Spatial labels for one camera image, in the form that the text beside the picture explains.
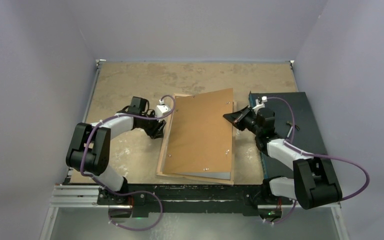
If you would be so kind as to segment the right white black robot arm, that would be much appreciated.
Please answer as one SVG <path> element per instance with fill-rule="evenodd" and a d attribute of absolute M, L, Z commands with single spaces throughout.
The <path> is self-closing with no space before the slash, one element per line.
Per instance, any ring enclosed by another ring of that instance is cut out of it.
<path fill-rule="evenodd" d="M 280 197 L 296 200 L 305 210 L 339 202 L 343 198 L 331 160 L 313 156 L 282 138 L 275 130 L 275 113 L 269 108 L 245 107 L 223 115 L 233 127 L 254 134 L 257 149 L 293 172 L 293 177 L 263 180 L 260 196 L 268 204 Z"/>

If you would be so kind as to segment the wooden picture frame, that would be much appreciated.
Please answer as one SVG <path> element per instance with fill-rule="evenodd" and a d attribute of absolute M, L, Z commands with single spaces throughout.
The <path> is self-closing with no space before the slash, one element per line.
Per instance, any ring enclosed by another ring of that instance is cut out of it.
<path fill-rule="evenodd" d="M 229 151 L 231 154 L 231 173 L 230 173 L 230 180 L 225 179 L 218 179 L 218 178 L 210 178 L 210 177 L 203 177 L 203 176 L 192 176 L 192 175 L 184 175 L 184 174 L 165 174 L 163 173 L 164 163 L 167 156 L 167 147 L 169 142 L 169 135 L 171 131 L 171 124 L 172 124 L 172 117 L 173 114 L 168 116 L 166 120 L 166 125 L 163 129 L 163 138 L 162 138 L 162 144 L 161 149 L 158 157 L 157 167 L 156 167 L 156 177 L 160 179 L 167 179 L 167 180 L 185 180 L 186 184 L 220 184 L 220 185 L 228 185 L 232 186 L 234 185 L 234 178 L 235 178 L 235 140 L 236 140 L 236 132 L 237 130 L 232 126 L 232 147 Z"/>

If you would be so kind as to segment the brown backing board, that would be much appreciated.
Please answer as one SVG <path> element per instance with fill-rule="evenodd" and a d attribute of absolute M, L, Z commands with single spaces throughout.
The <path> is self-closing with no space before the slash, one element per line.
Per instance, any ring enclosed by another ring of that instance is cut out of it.
<path fill-rule="evenodd" d="M 231 88 L 177 97 L 162 172 L 231 172 L 233 110 Z"/>

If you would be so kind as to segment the printed photo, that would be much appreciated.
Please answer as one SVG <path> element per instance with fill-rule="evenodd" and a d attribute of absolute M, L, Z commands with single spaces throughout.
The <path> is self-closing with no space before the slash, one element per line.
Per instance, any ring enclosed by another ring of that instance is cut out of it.
<path fill-rule="evenodd" d="M 230 180 L 231 172 L 181 172 L 180 175 L 203 177 L 203 178 L 212 178 L 220 180 Z"/>

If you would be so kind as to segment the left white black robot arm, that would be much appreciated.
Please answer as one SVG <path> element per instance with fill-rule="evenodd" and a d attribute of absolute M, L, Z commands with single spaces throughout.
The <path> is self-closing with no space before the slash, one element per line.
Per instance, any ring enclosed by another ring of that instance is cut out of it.
<path fill-rule="evenodd" d="M 65 163 L 84 177 L 92 178 L 109 191 L 109 197 L 118 205 L 129 199 L 127 179 L 110 165 L 110 144 L 119 135 L 141 129 L 151 138 L 164 136 L 165 118 L 174 107 L 165 104 L 161 97 L 155 108 L 142 97 L 134 96 L 129 105 L 113 116 L 94 123 L 78 123 L 68 147 Z"/>

